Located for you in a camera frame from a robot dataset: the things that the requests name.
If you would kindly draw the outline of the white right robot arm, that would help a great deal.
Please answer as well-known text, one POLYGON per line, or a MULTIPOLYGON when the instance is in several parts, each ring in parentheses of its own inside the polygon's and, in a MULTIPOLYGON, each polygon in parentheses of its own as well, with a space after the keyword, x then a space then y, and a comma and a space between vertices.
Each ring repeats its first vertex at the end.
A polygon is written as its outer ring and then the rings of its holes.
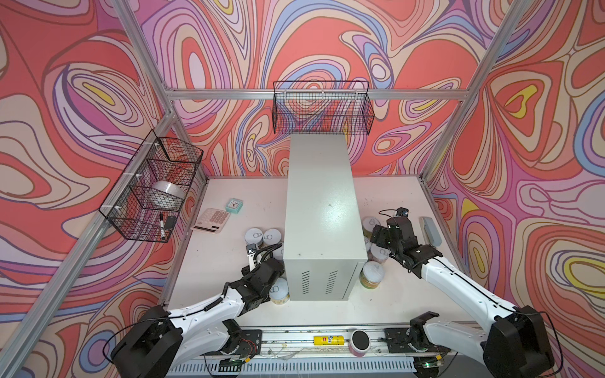
POLYGON ((403 208, 370 238, 406 271, 438 288, 478 327, 439 320, 428 311, 409 322, 405 340, 415 351, 442 346, 484 365, 494 377, 545 377, 556 361, 544 312, 518 307, 462 273, 432 245, 420 244, 403 208))

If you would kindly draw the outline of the green orange labelled can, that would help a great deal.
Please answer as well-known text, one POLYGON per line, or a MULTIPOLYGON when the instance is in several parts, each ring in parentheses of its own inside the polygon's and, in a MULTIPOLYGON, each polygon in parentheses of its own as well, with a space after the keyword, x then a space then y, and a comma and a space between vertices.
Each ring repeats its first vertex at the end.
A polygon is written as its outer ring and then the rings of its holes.
POLYGON ((383 265, 376 261, 368 261, 362 267, 359 280, 364 288, 373 290, 380 285, 384 277, 385 271, 383 265))

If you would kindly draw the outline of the blue labelled tin can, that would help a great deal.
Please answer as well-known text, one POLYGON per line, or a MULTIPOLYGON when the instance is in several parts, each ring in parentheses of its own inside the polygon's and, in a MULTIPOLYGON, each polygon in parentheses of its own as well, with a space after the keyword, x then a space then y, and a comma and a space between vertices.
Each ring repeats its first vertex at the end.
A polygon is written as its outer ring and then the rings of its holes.
POLYGON ((269 291, 269 298, 276 305, 284 305, 290 299, 288 282, 285 278, 278 278, 269 291))

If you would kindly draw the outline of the yellow labelled tin can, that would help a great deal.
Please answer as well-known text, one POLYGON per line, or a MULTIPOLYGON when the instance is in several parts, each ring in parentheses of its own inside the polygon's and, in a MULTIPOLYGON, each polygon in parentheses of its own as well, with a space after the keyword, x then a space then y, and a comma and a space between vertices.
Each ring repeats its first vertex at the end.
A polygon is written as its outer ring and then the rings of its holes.
POLYGON ((263 243, 263 233, 264 232, 263 230, 261 230, 261 228, 249 228, 244 235, 244 241, 246 246, 247 244, 256 243, 259 249, 263 243))

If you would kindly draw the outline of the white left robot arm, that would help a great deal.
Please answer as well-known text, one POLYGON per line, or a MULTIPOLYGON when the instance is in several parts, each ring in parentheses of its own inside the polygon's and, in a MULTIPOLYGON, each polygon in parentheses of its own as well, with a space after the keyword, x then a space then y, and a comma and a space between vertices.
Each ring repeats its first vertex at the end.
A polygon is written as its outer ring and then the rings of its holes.
POLYGON ((285 272, 269 258, 241 279, 226 283, 222 293, 177 310, 150 308, 125 328, 126 334, 106 356, 121 377, 165 377, 171 368, 209 352, 236 350, 241 328, 236 318, 269 300, 285 272))

